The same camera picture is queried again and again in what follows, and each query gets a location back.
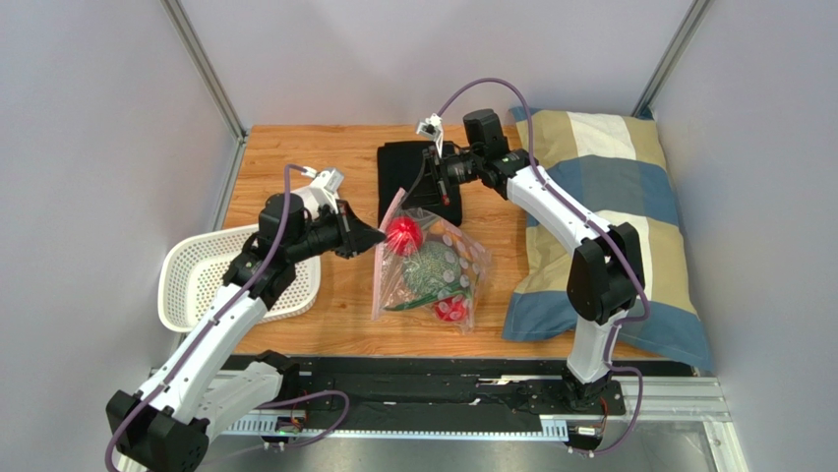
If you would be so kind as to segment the red fake apple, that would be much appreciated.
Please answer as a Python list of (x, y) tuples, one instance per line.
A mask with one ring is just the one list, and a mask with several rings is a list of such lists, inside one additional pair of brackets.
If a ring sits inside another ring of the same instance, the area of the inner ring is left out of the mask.
[(386, 230), (387, 246), (398, 256), (407, 257), (416, 253), (424, 243), (421, 226), (409, 216), (397, 216)]

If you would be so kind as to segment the clear zip top bag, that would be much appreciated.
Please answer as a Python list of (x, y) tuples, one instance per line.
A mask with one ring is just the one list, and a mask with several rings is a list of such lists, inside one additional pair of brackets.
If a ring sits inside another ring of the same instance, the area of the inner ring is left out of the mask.
[(471, 331), (490, 280), (491, 252), (443, 217), (409, 208), (404, 189), (380, 229), (386, 240), (375, 248), (371, 318), (422, 309), (440, 323)]

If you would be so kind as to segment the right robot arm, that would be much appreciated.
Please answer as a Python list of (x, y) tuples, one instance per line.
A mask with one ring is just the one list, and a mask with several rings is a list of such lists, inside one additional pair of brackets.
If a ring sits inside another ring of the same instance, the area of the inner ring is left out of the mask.
[(571, 255), (567, 295), (577, 313), (573, 348), (562, 373), (562, 398), (580, 410), (599, 401), (612, 376), (616, 335), (637, 300), (644, 271), (637, 230), (613, 225), (562, 190), (525, 149), (513, 149), (491, 109), (467, 114), (467, 147), (446, 147), (443, 120), (433, 114), (416, 133), (432, 145), (407, 207), (447, 206), (452, 190), (480, 181), (533, 216)]

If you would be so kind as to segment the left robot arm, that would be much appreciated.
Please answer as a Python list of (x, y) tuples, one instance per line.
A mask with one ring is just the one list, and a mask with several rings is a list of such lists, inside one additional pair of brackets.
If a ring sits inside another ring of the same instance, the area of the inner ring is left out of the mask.
[(294, 193), (268, 198), (257, 230), (230, 263), (198, 325), (135, 392), (118, 390), (109, 400), (106, 469), (114, 470), (113, 456), (120, 453), (149, 471), (194, 471), (210, 444), (241, 417), (263, 405), (292, 404), (284, 383), (299, 368), (270, 350), (219, 387), (210, 383), (294, 282), (297, 264), (327, 252), (351, 259), (385, 239), (345, 200), (309, 212)]

